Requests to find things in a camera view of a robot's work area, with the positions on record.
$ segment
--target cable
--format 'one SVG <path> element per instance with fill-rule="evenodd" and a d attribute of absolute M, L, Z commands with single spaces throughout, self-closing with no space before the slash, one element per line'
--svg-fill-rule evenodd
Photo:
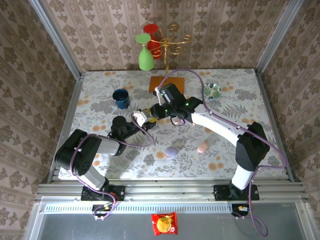
<path fill-rule="evenodd" d="M 82 183 L 83 185 L 85 185 L 88 189 L 90 189 L 91 191 L 95 192 L 95 193 L 98 193 L 98 194 L 102 194 L 103 195 L 108 195 L 109 197 L 112 198 L 112 207 L 110 209 L 110 211 L 101 217 L 101 219 L 105 219 L 107 218 L 112 212 L 113 210 L 115 209 L 116 207 L 116 199 L 114 197 L 114 193 L 111 194 L 111 193 L 108 193 L 108 192 L 104 192 L 104 191 L 99 191 L 99 190 L 96 190 L 94 189 L 93 187 L 87 185 L 84 181 L 82 181 L 78 176 L 76 176 L 76 174 L 74 173 L 73 171 L 73 167 L 74 167 L 74 161 L 75 161 L 75 158 L 76 158 L 76 155 L 78 153 L 78 150 L 81 148 L 82 144 L 89 138 L 89 137 L 99 137 L 99 138 L 103 138 L 103 139 L 109 139 L 109 140 L 112 140 L 112 141 L 115 141 L 117 143 L 120 143 L 120 144 L 123 144 L 123 145 L 127 145 L 129 147 L 133 147 L 133 148 L 144 148 L 144 147 L 149 147 L 151 145 L 153 145 L 155 143 L 155 139 L 154 137 L 149 133 L 147 132 L 143 127 L 139 126 L 138 123 L 136 122 L 133 114 L 131 115 L 131 120 L 132 122 L 145 134 L 147 134 L 151 139 L 152 139 L 152 142 L 150 142 L 149 144 L 147 145 L 135 145 L 135 144 L 131 144 L 131 143 L 126 143 L 124 141 L 119 141 L 119 140 L 116 140 L 116 139 L 113 139 L 113 138 L 109 138 L 109 134 L 108 136 L 103 136 L 103 135 L 99 135 L 99 134 L 93 134 L 93 133 L 90 133 L 88 135 L 86 135 L 78 144 L 78 146 L 75 148 L 73 154 L 72 154 L 72 157 L 71 157 L 71 160 L 70 160 L 70 165 L 69 165 L 69 168 L 70 168 L 70 172 L 71 172 L 71 175 L 76 177 L 77 180 Z"/>
<path fill-rule="evenodd" d="M 183 124 L 177 124 L 177 125 L 176 125 L 176 124 L 172 121 L 172 119 L 173 119 L 173 117 L 171 116 L 171 117 L 170 117 L 170 121 L 171 121 L 172 125 L 175 126 L 175 127 L 181 127 L 181 126 L 185 125 L 185 123 L 186 123 L 186 121 L 183 119 L 183 120 L 182 120 Z"/>
<path fill-rule="evenodd" d="M 104 204 L 98 205 L 98 206 L 93 210 L 92 216 L 94 216 L 96 220 L 98 219 L 97 211 L 101 211 L 101 210 L 106 210 Z"/>
<path fill-rule="evenodd" d="M 256 174 L 257 174 L 257 172 L 258 172 L 258 170 L 259 170 L 260 168 L 266 168 L 266 169 L 285 169 L 285 168 L 287 167 L 287 164 L 288 164 L 288 159 L 286 158 L 286 156 L 285 156 L 278 148 L 276 148 L 276 146 L 274 146 L 272 143 L 270 143 L 269 141 L 267 141 L 267 140 L 264 139 L 263 137 L 261 137 L 261 136 L 255 134 L 254 132 L 252 132 L 252 131 L 250 131 L 250 130 L 248 130 L 248 129 L 245 129 L 244 127 L 242 127 L 242 126 L 240 126 L 240 125 L 238 125 L 238 124 L 236 124 L 236 123 L 234 123 L 234 122 L 232 122 L 232 121 L 230 121 L 230 120 L 228 120 L 228 119 L 226 119 L 226 118 L 224 118 L 224 117 L 222 117 L 222 116 L 219 116 L 219 115 L 217 115 L 216 113 L 212 112 L 212 111 L 209 109 L 209 107 L 207 106 L 207 104 L 206 104 L 205 94 L 204 94 L 204 92 L 205 92 L 204 82 L 203 82 L 202 78 L 199 76 L 199 74 L 196 73 L 195 71 L 190 70 L 190 69 L 186 69 L 186 68 L 180 68 L 180 69 L 173 70 L 173 71 L 171 71 L 169 74 L 167 74 L 167 75 L 164 77 L 164 79 L 162 80 L 162 82 L 159 84 L 158 88 L 160 88 L 160 87 L 164 84 L 164 82 L 167 80 L 168 77 L 170 77 L 172 74 L 174 74 L 175 72 L 178 72 L 178 71 L 187 71 L 187 72 L 190 72 L 190 73 L 194 74 L 195 76 L 197 76 L 197 78 L 200 80 L 200 82 L 201 82 L 201 96 L 202 96 L 203 106 L 204 106 L 204 108 L 210 113 L 210 115 L 212 115 L 212 116 L 214 116 L 215 118 L 217 118 L 217 119 L 219 119 L 219 120 L 221 120 L 221 121 L 229 124 L 230 126 L 233 126 L 233 127 L 237 128 L 237 129 L 240 129 L 240 130 L 242 130 L 242 131 L 244 131 L 244 132 L 246 132 L 246 133 L 248 133 L 248 134 L 251 134 L 251 135 L 254 136 L 255 138 L 257 138 L 257 139 L 259 139 L 260 141 L 262 141 L 263 143 L 269 145 L 273 150 L 275 150 L 275 151 L 281 156 L 281 158 L 282 158 L 282 160 L 283 160 L 283 165 L 282 165 L 282 166 L 269 166 L 269 165 L 260 165 L 260 166 L 257 166 L 257 168 L 256 168 L 256 170 L 254 171 L 254 173 L 253 173 L 253 175 L 252 175 L 252 177 L 251 177 L 251 179 L 250 179 L 250 182 L 249 182 L 249 196 L 248 196 L 249 201 L 248 201 L 248 203 L 249 203 L 249 211 L 250 211 L 250 217 L 251 217 L 251 220 L 252 220 L 252 224 L 253 224 L 254 228 L 257 230 L 257 232 L 258 232 L 262 237 L 267 237 L 267 236 L 268 236 L 268 228 L 267 228 L 266 224 L 265 224 L 261 219 L 255 217 L 255 216 L 253 215 L 252 199 L 251 199 L 252 182 L 253 182 L 253 179 L 254 179 L 254 177 L 256 176 Z M 260 222 L 260 223 L 265 227 L 265 229 L 266 229 L 266 233 L 265 233 L 265 234 L 263 234 L 263 233 L 258 229 L 255 220 L 257 220 L 258 222 Z"/>

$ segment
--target patterned wallpaper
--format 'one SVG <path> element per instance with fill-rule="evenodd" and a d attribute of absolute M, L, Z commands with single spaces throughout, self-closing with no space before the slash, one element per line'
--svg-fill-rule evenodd
<path fill-rule="evenodd" d="M 306 0 L 263 73 L 296 177 L 320 225 L 320 1 Z"/>
<path fill-rule="evenodd" d="M 0 1 L 0 239 L 22 239 L 75 80 L 24 0 Z"/>
<path fill-rule="evenodd" d="M 149 23 L 176 41 L 192 43 L 169 66 L 191 69 L 255 68 L 288 0 L 42 0 L 79 69 L 138 70 L 134 41 Z M 156 69 L 164 69 L 163 60 Z"/>

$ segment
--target green vase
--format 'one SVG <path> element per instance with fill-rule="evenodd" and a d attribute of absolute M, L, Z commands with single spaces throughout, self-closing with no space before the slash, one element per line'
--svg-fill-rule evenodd
<path fill-rule="evenodd" d="M 139 68 L 144 71 L 149 71 L 154 67 L 154 56 L 152 56 L 151 52 L 146 48 L 146 46 L 143 46 L 139 54 Z"/>
<path fill-rule="evenodd" d="M 144 71 L 149 71 L 155 67 L 154 56 L 146 47 L 150 39 L 150 35 L 146 33 L 139 34 L 135 38 L 135 41 L 143 46 L 139 54 L 139 68 Z"/>

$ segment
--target wooden board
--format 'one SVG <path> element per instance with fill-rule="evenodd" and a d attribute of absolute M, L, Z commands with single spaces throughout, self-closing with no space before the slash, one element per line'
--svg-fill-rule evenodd
<path fill-rule="evenodd" d="M 149 85 L 149 93 L 152 93 L 155 90 L 155 87 L 158 87 L 161 81 L 164 79 L 164 76 L 151 76 L 150 85 Z M 165 80 L 164 85 L 166 84 L 175 84 L 179 89 L 180 93 L 185 92 L 185 78 L 184 77 L 168 77 Z"/>

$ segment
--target metal grate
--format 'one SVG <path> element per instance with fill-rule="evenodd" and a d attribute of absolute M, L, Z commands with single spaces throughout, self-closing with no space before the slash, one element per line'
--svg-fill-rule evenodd
<path fill-rule="evenodd" d="M 49 203 L 45 214 L 91 214 L 92 203 L 86 206 L 74 206 L 69 203 Z M 154 214 L 154 213 L 185 213 L 185 214 L 228 214 L 232 213 L 230 203 L 206 204 L 119 204 L 114 214 Z"/>

